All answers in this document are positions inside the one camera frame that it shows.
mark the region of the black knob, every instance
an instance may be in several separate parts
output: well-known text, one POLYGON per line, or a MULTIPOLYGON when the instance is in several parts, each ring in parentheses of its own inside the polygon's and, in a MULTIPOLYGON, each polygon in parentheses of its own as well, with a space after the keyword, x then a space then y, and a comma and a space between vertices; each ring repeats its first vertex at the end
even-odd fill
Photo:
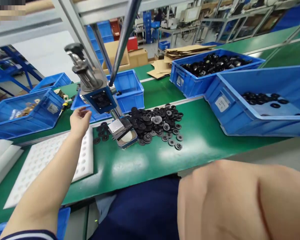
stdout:
POLYGON ((73 52, 74 54, 78 55, 78 57, 81 60, 84 60, 84 55, 83 55, 83 45, 81 43, 70 43, 67 46, 64 47, 64 50, 66 52, 70 51, 73 52))

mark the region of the bin label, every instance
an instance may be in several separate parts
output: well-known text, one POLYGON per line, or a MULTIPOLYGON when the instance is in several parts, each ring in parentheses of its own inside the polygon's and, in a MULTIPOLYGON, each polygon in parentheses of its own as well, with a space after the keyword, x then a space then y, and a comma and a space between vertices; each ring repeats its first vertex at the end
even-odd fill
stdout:
POLYGON ((51 103, 50 106, 47 108, 47 110, 48 110, 49 112, 51 112, 52 114, 55 114, 55 113, 58 112, 57 106, 54 105, 54 104, 52 104, 52 103, 51 103))
POLYGON ((183 79, 182 79, 180 76, 178 76, 178 78, 177 78, 177 85, 178 85, 179 87, 182 87, 182 86, 183 86, 183 79))
POLYGON ((228 100, 224 96, 219 97, 215 104, 219 108, 220 112, 224 112, 229 107, 228 100))

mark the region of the green workbench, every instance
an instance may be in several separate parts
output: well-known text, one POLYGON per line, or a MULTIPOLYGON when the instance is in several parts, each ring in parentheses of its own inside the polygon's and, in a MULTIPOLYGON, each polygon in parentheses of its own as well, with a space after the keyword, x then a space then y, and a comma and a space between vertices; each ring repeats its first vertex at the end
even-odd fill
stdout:
MULTIPOLYGON (((256 38, 242 40, 222 48, 244 53, 273 45, 273 38, 282 42, 293 29, 270 33, 256 38)), ((272 50, 261 53, 261 58, 268 56, 272 50)), ((266 66, 283 66, 300 64, 300 42, 282 48, 278 55, 266 66)), ((150 76, 151 65, 135 68, 140 80, 150 76)), ((151 80, 142 83, 144 87, 145 108, 159 106, 168 102, 184 99, 183 94, 169 81, 169 77, 161 80, 151 80)), ((76 84, 62 87, 69 96, 76 94, 76 84)), ((177 151, 154 137, 151 144, 141 147, 134 144, 122 150, 113 141, 101 142, 94 145, 94 174, 71 184, 63 204, 78 202, 92 196, 110 192, 144 182, 150 179, 176 173, 208 162, 227 158, 229 156, 256 149, 265 145, 284 140, 273 137, 229 137, 222 132, 219 122, 203 99, 190 101, 177 106, 184 117, 180 124, 180 132, 184 136, 183 149, 177 151)), ((36 140, 70 129, 69 117, 71 110, 66 110, 53 129, 13 139, 14 144, 36 140)), ((0 184, 0 223, 9 219, 13 208, 2 210, 14 182, 22 168, 31 146, 26 146, 16 164, 12 167, 0 184)))

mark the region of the factory workstation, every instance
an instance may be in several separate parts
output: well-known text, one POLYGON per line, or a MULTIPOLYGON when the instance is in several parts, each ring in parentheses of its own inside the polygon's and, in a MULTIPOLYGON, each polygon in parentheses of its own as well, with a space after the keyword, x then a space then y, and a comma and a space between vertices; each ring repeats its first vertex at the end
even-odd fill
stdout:
POLYGON ((0 239, 300 239, 300 0, 11 4, 0 239))

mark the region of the person's hand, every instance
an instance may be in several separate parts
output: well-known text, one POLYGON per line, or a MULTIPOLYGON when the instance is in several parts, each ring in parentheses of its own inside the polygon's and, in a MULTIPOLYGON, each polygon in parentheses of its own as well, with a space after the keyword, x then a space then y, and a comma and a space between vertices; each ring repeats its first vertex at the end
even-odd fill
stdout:
POLYGON ((89 128, 92 112, 86 107, 77 108, 70 116, 70 133, 74 136, 83 138, 89 128))

